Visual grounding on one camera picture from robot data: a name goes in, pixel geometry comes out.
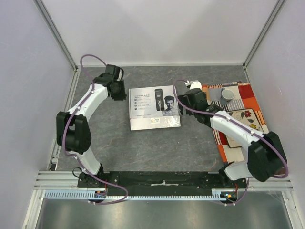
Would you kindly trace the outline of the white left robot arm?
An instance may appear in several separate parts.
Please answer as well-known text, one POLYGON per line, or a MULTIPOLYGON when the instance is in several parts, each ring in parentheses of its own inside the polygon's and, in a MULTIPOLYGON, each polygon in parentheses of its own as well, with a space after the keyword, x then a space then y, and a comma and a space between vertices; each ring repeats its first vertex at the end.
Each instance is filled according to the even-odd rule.
POLYGON ((67 157, 73 157, 93 187, 101 187, 105 177, 102 165, 91 150, 92 135, 89 120, 98 106, 110 97, 114 101, 126 99, 123 81, 124 70, 115 65, 106 65, 105 72, 93 79, 88 91, 67 112, 56 116, 56 141, 67 157))

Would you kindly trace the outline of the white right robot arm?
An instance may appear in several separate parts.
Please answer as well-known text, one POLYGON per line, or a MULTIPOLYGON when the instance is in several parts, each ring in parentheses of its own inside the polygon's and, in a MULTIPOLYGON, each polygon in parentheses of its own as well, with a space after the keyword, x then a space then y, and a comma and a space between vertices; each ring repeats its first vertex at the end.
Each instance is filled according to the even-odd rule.
POLYGON ((220 171, 218 182, 228 188, 241 178, 265 182, 269 178, 284 179, 289 175, 287 159, 279 136, 262 133, 234 119, 216 105, 208 105, 201 86, 183 80, 188 88, 184 95, 175 96, 178 104, 189 111, 199 123, 219 131, 236 141, 247 153, 247 159, 231 162, 220 171))

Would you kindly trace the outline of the white box with black tray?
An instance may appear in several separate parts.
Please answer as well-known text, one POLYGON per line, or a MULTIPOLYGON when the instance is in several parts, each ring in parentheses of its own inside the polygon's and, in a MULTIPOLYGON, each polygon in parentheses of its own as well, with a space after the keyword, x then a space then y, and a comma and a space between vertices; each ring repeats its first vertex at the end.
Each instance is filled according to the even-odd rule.
POLYGON ((173 87, 131 88, 129 118, 132 131, 180 127, 178 103, 173 87))

